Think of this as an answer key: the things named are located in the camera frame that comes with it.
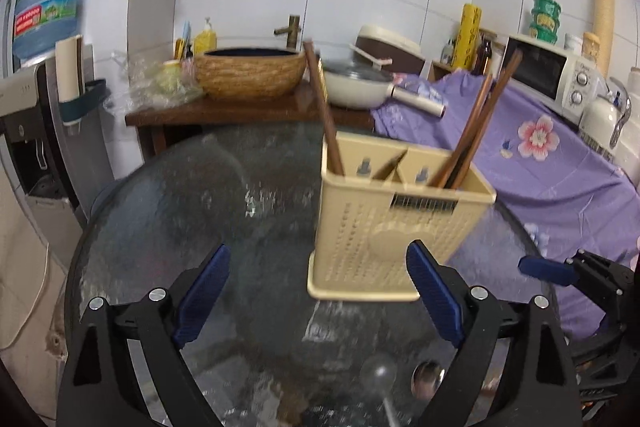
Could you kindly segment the yellow soap bottle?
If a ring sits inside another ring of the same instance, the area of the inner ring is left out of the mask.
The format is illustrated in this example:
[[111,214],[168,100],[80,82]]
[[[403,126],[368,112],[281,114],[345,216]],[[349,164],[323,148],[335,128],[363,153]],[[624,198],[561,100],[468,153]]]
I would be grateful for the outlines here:
[[193,52],[195,55],[205,54],[217,49],[217,34],[213,30],[212,22],[206,17],[203,30],[193,39]]

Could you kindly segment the beige hanging cloth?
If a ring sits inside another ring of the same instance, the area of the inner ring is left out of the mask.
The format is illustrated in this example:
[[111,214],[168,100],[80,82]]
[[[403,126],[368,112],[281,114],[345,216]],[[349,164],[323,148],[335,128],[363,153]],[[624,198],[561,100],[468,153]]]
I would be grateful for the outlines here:
[[46,337],[64,273],[1,175],[1,361],[29,405],[56,418],[58,360]]

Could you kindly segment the white microwave oven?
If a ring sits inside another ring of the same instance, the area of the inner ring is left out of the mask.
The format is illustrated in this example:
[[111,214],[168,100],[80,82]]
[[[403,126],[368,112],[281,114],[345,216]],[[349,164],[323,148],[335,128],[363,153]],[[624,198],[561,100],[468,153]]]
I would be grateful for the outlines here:
[[522,59],[510,83],[572,124],[578,124],[587,106],[605,94],[605,81],[585,57],[526,35],[506,39],[502,66],[520,51]]

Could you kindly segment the green stacked bowls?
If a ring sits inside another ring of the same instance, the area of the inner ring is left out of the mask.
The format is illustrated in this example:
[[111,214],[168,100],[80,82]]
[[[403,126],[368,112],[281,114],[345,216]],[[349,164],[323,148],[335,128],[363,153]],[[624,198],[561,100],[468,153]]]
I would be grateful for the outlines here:
[[528,34],[546,43],[557,43],[561,12],[561,5],[554,0],[533,0]]

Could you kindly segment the dark sauce bottle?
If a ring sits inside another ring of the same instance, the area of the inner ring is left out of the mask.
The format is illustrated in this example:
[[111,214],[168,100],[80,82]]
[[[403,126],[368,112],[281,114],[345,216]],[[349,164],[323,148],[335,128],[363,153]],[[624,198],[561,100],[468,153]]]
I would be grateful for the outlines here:
[[484,76],[487,74],[487,69],[492,57],[492,40],[494,36],[482,32],[480,34],[480,45],[477,48],[475,54],[475,62],[471,70],[474,76]]

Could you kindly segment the beige perforated utensil holder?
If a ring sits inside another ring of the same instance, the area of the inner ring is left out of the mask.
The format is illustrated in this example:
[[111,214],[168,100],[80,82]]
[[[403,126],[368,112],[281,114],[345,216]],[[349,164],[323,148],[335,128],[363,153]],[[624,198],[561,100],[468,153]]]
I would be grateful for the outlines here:
[[432,187],[446,150],[340,132],[344,167],[321,158],[320,206],[307,291],[321,300],[413,301],[406,250],[419,239],[446,263],[497,194],[476,167],[457,191]]

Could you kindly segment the white electric kettle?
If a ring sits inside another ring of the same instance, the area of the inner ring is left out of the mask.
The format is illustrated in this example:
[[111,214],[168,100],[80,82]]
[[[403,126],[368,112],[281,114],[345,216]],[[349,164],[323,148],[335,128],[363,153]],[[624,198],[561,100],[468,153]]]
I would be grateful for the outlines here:
[[578,134],[591,150],[612,160],[625,124],[632,115],[632,103],[624,84],[611,77],[608,91],[598,94],[580,117]]

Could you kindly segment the brown wooden chopstick pair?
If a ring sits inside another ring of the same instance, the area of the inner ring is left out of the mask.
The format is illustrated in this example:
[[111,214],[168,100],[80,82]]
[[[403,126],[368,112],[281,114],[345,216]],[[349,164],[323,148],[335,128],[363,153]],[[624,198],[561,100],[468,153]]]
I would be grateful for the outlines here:
[[487,106],[488,115],[486,116],[483,124],[480,125],[480,132],[477,133],[471,147],[463,154],[461,161],[457,167],[454,168],[454,173],[445,188],[449,188],[449,190],[457,190],[462,185],[462,182],[465,180],[471,168],[472,160],[477,150],[480,148],[480,142],[482,142],[484,138],[484,134],[488,128],[492,114],[495,112],[499,98],[503,94],[504,90],[506,90],[506,85],[518,68],[518,65],[521,64],[522,60],[523,53],[521,51],[514,51],[509,63],[501,69],[498,80],[494,82],[494,85],[492,86]]

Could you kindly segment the paper cup holder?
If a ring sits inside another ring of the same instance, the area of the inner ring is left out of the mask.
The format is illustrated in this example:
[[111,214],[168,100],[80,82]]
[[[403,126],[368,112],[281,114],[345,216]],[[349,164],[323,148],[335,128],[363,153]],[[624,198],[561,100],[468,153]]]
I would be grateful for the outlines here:
[[66,135],[80,135],[81,125],[99,113],[107,98],[105,79],[94,79],[91,46],[82,35],[58,40],[54,48],[55,81],[58,88],[58,111]]

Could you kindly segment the translucent plastic spoon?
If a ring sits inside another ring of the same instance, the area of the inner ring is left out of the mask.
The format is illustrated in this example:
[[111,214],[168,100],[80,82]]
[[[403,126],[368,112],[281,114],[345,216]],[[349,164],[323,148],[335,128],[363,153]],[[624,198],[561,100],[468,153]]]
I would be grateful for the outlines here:
[[385,353],[371,355],[364,361],[360,369],[360,381],[363,388],[371,395],[376,395],[382,400],[386,419],[390,427],[400,426],[400,421],[392,401],[392,389],[396,377],[396,363]]

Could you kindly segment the tall paper cup stack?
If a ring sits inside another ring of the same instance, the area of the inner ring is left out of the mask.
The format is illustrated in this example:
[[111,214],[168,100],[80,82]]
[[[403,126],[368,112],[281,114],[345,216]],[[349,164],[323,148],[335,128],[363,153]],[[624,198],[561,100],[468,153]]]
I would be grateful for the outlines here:
[[615,27],[615,0],[594,0],[592,27],[600,39],[597,66],[600,73],[608,77]]

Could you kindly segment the black gold-tipped chopstick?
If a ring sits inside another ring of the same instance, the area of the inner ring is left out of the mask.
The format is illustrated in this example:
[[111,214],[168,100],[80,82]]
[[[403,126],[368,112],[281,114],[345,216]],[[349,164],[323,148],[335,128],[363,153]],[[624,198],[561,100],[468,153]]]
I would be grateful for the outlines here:
[[319,66],[319,83],[324,101],[329,101],[328,88],[326,87],[326,76],[324,75],[323,68]]

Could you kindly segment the clear plastic bag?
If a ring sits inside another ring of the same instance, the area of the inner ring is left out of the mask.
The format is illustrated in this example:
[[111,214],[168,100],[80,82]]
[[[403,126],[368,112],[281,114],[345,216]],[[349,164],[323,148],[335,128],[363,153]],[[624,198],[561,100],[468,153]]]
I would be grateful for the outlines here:
[[103,108],[113,116],[125,116],[145,109],[170,109],[203,98],[204,90],[195,78],[193,58],[153,61],[142,55],[128,58],[114,51],[111,60],[126,87],[112,92]]

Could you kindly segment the dark wooden counter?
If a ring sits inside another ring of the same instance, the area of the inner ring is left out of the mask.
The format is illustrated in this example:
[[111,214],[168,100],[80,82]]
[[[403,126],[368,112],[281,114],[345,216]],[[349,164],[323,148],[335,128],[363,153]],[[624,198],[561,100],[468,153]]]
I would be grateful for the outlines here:
[[220,126],[318,122],[314,92],[306,83],[283,98],[225,102],[212,98],[166,109],[140,109],[125,116],[125,124],[137,130],[144,159]]

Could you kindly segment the small metal spoon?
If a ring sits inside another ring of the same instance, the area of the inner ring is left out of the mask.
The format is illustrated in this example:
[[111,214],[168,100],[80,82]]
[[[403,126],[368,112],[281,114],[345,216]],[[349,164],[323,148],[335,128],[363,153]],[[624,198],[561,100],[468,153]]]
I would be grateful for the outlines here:
[[412,395],[419,401],[428,402],[434,398],[445,376],[443,369],[436,361],[421,362],[411,377]]

